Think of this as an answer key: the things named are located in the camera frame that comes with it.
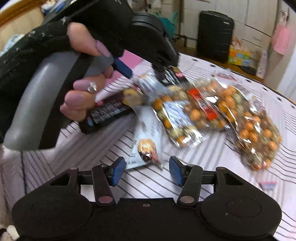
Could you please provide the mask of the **left hand with glove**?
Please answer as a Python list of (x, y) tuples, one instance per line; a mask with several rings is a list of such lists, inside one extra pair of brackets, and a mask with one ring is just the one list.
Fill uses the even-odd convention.
[[(37, 67), (49, 55), (75, 50), (92, 56), (110, 56), (110, 52), (92, 37), (85, 25), (64, 18), (41, 25), (23, 36), (1, 56), (1, 138), (11, 125), (16, 108)], [(101, 74), (76, 80), (64, 97), (60, 112), (73, 121), (82, 121), (94, 108), (97, 92), (113, 75), (112, 66)]]

